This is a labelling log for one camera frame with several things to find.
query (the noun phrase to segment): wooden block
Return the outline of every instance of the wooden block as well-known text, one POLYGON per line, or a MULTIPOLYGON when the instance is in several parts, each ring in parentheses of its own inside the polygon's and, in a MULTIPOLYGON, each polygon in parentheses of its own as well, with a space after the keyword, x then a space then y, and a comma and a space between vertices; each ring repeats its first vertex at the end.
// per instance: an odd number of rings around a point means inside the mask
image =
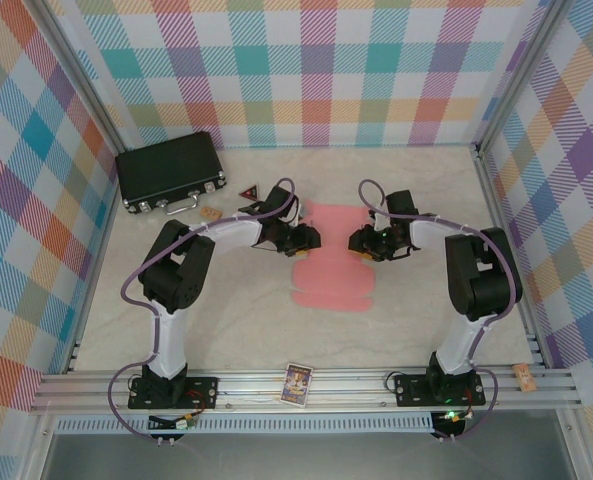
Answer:
POLYGON ((534 377, 532 377, 529 371, 529 365, 526 363, 520 363, 512 367, 516 374, 516 379, 520 385, 520 389, 523 392, 534 392, 537 390, 536 383, 534 383, 534 377))
POLYGON ((223 212, 212 207, 203 207, 200 209, 200 215, 201 217, 205 217, 207 220, 214 221, 222 217, 223 212))

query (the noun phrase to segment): triangular warning sign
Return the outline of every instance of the triangular warning sign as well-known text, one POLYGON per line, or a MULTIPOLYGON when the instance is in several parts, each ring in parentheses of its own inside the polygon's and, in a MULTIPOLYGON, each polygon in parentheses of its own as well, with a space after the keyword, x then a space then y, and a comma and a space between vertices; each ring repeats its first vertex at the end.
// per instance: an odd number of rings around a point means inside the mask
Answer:
POLYGON ((239 195, 247 200, 251 200, 252 202, 258 201, 258 184, 254 185, 253 187, 249 187, 244 192, 240 192, 239 195))

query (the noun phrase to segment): purple cable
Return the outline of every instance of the purple cable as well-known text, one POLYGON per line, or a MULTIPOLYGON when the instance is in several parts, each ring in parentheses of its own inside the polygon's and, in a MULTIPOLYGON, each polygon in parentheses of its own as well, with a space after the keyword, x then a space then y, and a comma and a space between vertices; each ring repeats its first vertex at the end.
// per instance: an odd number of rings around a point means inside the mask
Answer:
POLYGON ((138 277, 138 275, 140 275, 142 272, 147 270, 149 267, 151 267, 153 264, 158 262, 163 257, 169 255, 171 252, 173 252, 176 248, 178 248, 180 245, 185 243, 191 237, 193 237, 194 235, 198 235, 199 233, 207 230, 208 228, 215 227, 217 225, 222 225, 224 223, 236 222, 236 221, 239 221, 241 218, 244 220, 250 220, 250 219, 251 220, 261 220, 263 218, 272 217, 272 216, 276 215, 277 213, 280 213, 283 210, 285 210, 285 208, 287 208, 287 206, 291 203, 291 201, 294 198, 294 192, 296 191, 296 186, 294 185, 294 181, 288 177, 281 178, 276 183, 276 186, 280 185, 283 182, 289 183, 291 191, 289 192, 289 197, 287 197, 287 200, 285 201, 285 203, 283 203, 277 209, 272 210, 271 212, 263 213, 261 215, 221 218, 221 219, 215 220, 207 225, 203 225, 203 226, 197 228, 196 230, 191 230, 189 233, 183 235, 178 240, 176 240, 174 243, 172 243, 165 250, 156 254, 154 257, 150 258, 148 261, 143 263, 129 277, 127 277, 127 280, 125 280, 125 283, 123 283, 123 286, 120 289, 121 298, 131 305, 136 305, 137 307, 146 308, 147 310, 149 310, 150 312, 152 312, 154 314, 154 347, 152 349, 153 350, 152 355, 147 360, 144 360, 142 362, 130 363, 128 365, 125 365, 120 370, 118 370, 114 374, 112 379, 109 381, 109 386, 107 388, 107 401, 109 403, 109 408, 111 409, 111 411, 114 414, 114 416, 116 417, 116 419, 120 422, 120 424, 123 427, 125 427, 129 432, 133 433, 134 435, 136 435, 138 437, 144 438, 146 440, 150 440, 152 442, 159 443, 158 440, 151 437, 150 435, 139 432, 138 430, 133 428, 131 425, 129 425, 123 419, 123 417, 120 416, 120 413, 118 412, 118 409, 116 408, 116 405, 114 405, 114 402, 112 400, 112 388, 114 386, 114 383, 116 383, 116 380, 118 380, 118 377, 120 377, 123 372, 125 372, 126 370, 129 370, 130 368, 143 367, 145 365, 148 365, 149 363, 153 362, 154 359, 156 358, 156 356, 158 355, 158 347, 160 344, 160 313, 158 312, 158 310, 156 310, 156 308, 152 304, 129 297, 127 295, 127 287, 129 287, 129 285, 134 281, 134 279, 136 277, 138 277))
MULTIPOLYGON (((474 365, 472 361, 474 358, 474 353, 476 352, 476 348, 478 348, 478 344, 482 340, 487 327, 489 327, 492 323, 497 322, 498 320, 505 318, 507 315, 509 315, 509 313, 512 311, 512 308, 514 308, 514 305, 516 304, 516 284, 514 283, 514 275, 513 275, 512 270, 509 266, 509 262, 507 261, 507 259, 503 255, 503 253, 500 251, 498 246, 496 246, 496 244, 494 244, 494 242, 492 242, 491 239, 487 235, 485 235, 483 232, 481 232, 479 230, 476 230, 475 228, 470 228, 465 225, 460 225, 456 222, 451 222, 449 220, 443 220, 442 218, 439 218, 439 217, 427 217, 427 216, 423 216, 423 215, 400 215, 400 214, 394 214, 394 213, 385 212, 383 210, 379 210, 374 205, 369 203, 365 199, 365 196, 363 195, 363 187, 366 183, 374 185, 376 188, 378 188, 378 190, 380 191, 380 194, 381 194, 381 198, 385 197, 385 191, 383 190, 383 187, 381 187, 378 184, 378 182, 376 182, 372 179, 366 178, 365 180, 360 182, 360 184, 358 185, 358 196, 360 197, 361 201, 365 204, 365 206, 367 206, 370 210, 372 210, 376 213, 379 213, 381 215, 384 215, 386 217, 390 217, 390 218, 400 218, 403 220, 418 220, 418 221, 422 221, 422 222, 434 222, 434 223, 438 223, 440 225, 445 225, 447 227, 453 228, 455 230, 461 230, 463 232, 476 235, 481 240, 483 240, 483 242, 485 242, 485 244, 494 252, 496 257, 498 258, 498 261, 500 262, 501 266, 503 267, 505 275, 507 275, 507 280, 509 281, 509 303, 507 304, 507 308, 505 308, 505 310, 503 310, 501 313, 499 313, 495 317, 491 317, 487 321, 485 321, 485 323, 483 324, 483 328, 481 328, 480 331, 476 334, 476 337, 474 338, 474 341, 472 342, 472 346, 470 347, 469 352, 467 352, 467 357, 468 357, 468 360, 469 360, 472 368, 476 372, 485 373, 485 374, 491 376, 492 380, 494 382, 494 393, 492 395, 492 400, 489 404, 489 407, 483 414, 483 417, 478 421, 478 423, 476 423, 476 425, 474 425, 472 428, 470 428, 469 430, 467 430, 466 432, 464 432, 463 434, 461 434, 459 436, 459 438, 467 437, 467 436, 471 435, 472 432, 476 431, 486 421, 487 417, 494 409, 494 405, 496 405, 496 400, 498 399, 498 388, 499 388, 498 387, 498 378, 496 377, 494 372, 492 372, 491 370, 488 370, 486 368, 479 368, 476 365, 474 365)), ((446 437, 446 435, 441 434, 441 432, 437 432, 437 433, 440 436, 446 437)))

